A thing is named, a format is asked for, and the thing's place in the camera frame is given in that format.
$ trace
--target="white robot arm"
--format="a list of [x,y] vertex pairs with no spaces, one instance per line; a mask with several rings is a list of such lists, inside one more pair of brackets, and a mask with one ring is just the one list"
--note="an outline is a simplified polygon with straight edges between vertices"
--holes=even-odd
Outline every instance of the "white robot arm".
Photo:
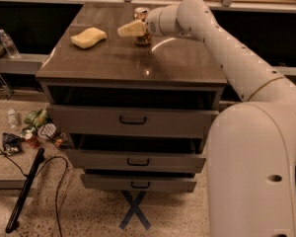
[[212,237],[296,237],[296,86],[218,25],[203,0],[152,10],[151,35],[203,41],[244,103],[211,126]]

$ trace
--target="tape x mark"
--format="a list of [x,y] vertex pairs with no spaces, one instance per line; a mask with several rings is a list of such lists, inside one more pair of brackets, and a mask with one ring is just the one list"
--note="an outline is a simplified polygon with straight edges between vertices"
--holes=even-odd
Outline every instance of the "tape x mark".
[[145,227],[145,229],[148,230],[151,225],[148,219],[145,217],[144,213],[142,213],[141,209],[139,208],[139,204],[144,199],[146,192],[140,192],[135,200],[132,199],[132,196],[128,191],[121,191],[121,192],[125,196],[126,200],[128,201],[130,205],[130,209],[127,212],[127,214],[124,216],[123,220],[120,222],[119,227],[121,229],[125,229],[132,215],[136,214],[140,222]]

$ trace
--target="plastic bottle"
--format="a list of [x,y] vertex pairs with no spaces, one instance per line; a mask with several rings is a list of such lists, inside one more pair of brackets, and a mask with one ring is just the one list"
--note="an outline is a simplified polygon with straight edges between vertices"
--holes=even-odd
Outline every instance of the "plastic bottle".
[[8,55],[10,58],[20,58],[21,55],[19,54],[19,51],[15,44],[13,43],[11,37],[9,34],[4,32],[4,30],[0,29],[0,40],[3,43],[3,46],[5,47],[6,51],[8,52]]
[[13,108],[8,111],[8,123],[13,129],[19,124],[18,113]]

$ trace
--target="cable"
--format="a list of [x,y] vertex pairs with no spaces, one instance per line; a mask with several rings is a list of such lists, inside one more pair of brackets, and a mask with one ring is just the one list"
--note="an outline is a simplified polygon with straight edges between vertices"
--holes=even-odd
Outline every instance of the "cable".
[[61,179],[58,183],[58,186],[57,186],[57,190],[56,190],[56,195],[55,195],[55,210],[56,210],[56,220],[57,220],[57,225],[58,225],[58,230],[59,230],[59,235],[60,237],[62,237],[62,231],[61,231],[61,225],[60,225],[60,219],[59,219],[59,213],[58,213],[58,192],[60,190],[60,187],[61,187],[61,184],[64,180],[64,177],[66,175],[66,172],[67,172],[67,169],[68,169],[68,161],[66,160],[66,158],[64,158],[63,156],[53,156],[51,157],[50,159],[48,159],[42,166],[41,168],[37,171],[37,174],[35,176],[35,178],[39,175],[39,173],[41,172],[42,168],[50,161],[54,160],[54,159],[62,159],[65,161],[66,163],[66,166],[65,166],[65,170],[64,172],[62,173],[62,176],[61,176]]
[[[5,152],[3,152],[0,148],[0,152],[2,155],[4,155],[9,161],[11,161],[15,166],[17,166],[17,168],[21,171],[22,175],[25,176],[26,178],[29,176],[27,174],[25,174],[22,170],[22,168],[16,163],[14,162],[13,160],[11,160],[7,154]],[[64,158],[63,156],[53,156],[51,158],[49,158],[47,161],[44,162],[44,164],[40,167],[40,169],[37,171],[37,174],[35,175],[35,178],[40,174],[41,170],[46,166],[47,163],[51,162],[52,160],[54,159],[62,159],[65,161],[66,163],[66,166],[65,166],[65,170],[64,172],[62,173],[62,176],[61,176],[61,179],[58,183],[58,186],[57,186],[57,189],[56,189],[56,195],[55,195],[55,210],[56,210],[56,220],[57,220],[57,225],[58,225],[58,230],[59,230],[59,235],[60,237],[62,237],[62,231],[61,231],[61,225],[60,225],[60,219],[59,219],[59,213],[58,213],[58,193],[59,193],[59,190],[60,190],[60,187],[61,187],[61,184],[65,178],[65,175],[66,175],[66,172],[67,172],[67,169],[68,169],[68,161],[66,158]]]

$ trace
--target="sponge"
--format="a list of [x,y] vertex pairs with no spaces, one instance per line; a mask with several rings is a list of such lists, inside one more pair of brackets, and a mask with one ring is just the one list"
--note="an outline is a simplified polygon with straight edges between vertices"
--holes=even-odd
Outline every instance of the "sponge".
[[107,38],[107,34],[97,28],[88,28],[77,36],[70,37],[71,41],[79,47],[86,49],[95,45],[100,40]]

